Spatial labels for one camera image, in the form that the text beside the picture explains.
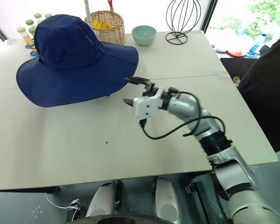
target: basket handle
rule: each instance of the basket handle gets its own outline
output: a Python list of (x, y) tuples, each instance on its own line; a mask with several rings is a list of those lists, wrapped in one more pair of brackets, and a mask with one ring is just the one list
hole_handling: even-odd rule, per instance
[(107, 0), (107, 1), (108, 1), (108, 3), (109, 3), (109, 6), (110, 6), (110, 11), (111, 11), (111, 12), (114, 12), (114, 11), (113, 11), (112, 0)]
[(89, 5), (88, 5), (88, 0), (84, 0), (84, 3), (85, 3), (87, 23), (91, 28), (93, 28), (92, 19), (91, 19), (91, 16), (90, 16)]

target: wicker basket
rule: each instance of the wicker basket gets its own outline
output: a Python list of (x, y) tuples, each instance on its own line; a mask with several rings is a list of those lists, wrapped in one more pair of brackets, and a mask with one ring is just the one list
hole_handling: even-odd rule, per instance
[(97, 11), (91, 13), (92, 21), (98, 20), (100, 23), (110, 23), (113, 28), (98, 29), (93, 28), (100, 32), (100, 40), (108, 43), (123, 44), (125, 41), (125, 26), (122, 17), (113, 12), (113, 8), (110, 11)]

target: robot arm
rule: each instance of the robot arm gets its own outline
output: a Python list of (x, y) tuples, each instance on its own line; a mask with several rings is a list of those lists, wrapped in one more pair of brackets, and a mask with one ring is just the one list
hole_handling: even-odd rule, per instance
[(185, 122), (184, 125), (191, 130), (190, 134), (195, 136), (207, 154), (216, 178), (229, 198), (230, 219), (234, 224), (280, 224), (279, 214), (256, 191), (257, 180), (253, 172), (220, 129), (215, 121), (218, 118), (204, 110), (193, 94), (172, 87), (168, 90), (156, 88), (150, 80), (140, 77), (127, 78), (126, 81), (145, 85), (142, 97), (124, 99), (133, 106), (143, 131), (146, 119), (156, 115), (160, 109)]

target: black wire globe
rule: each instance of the black wire globe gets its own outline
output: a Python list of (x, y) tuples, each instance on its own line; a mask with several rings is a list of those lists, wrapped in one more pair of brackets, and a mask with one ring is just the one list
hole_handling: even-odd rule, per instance
[(184, 44), (189, 33), (199, 22), (201, 6), (198, 0), (173, 0), (166, 11), (166, 22), (171, 32), (166, 40), (172, 44)]

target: test tube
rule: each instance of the test tube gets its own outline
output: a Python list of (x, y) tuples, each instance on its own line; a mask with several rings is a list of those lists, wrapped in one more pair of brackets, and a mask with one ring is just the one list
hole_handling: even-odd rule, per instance
[(34, 17), (37, 19), (37, 24), (40, 24), (42, 22), (42, 14), (35, 13)]
[(27, 20), (26, 24), (29, 26), (29, 28), (35, 28), (36, 26), (34, 25), (33, 20)]
[(45, 14), (45, 18), (46, 18), (46, 19), (49, 18), (49, 17), (51, 17), (51, 16), (52, 16), (52, 14), (50, 14), (50, 13)]
[(36, 28), (35, 27), (32, 27), (32, 28), (30, 28), (28, 31), (29, 31), (29, 33), (31, 33), (31, 35), (34, 37), (34, 34), (35, 34), (35, 30), (36, 30)]
[(24, 27), (19, 27), (17, 28), (17, 31), (22, 35), (24, 41), (28, 44), (28, 45), (33, 45), (33, 41), (30, 38), (30, 36), (27, 34), (26, 29)]

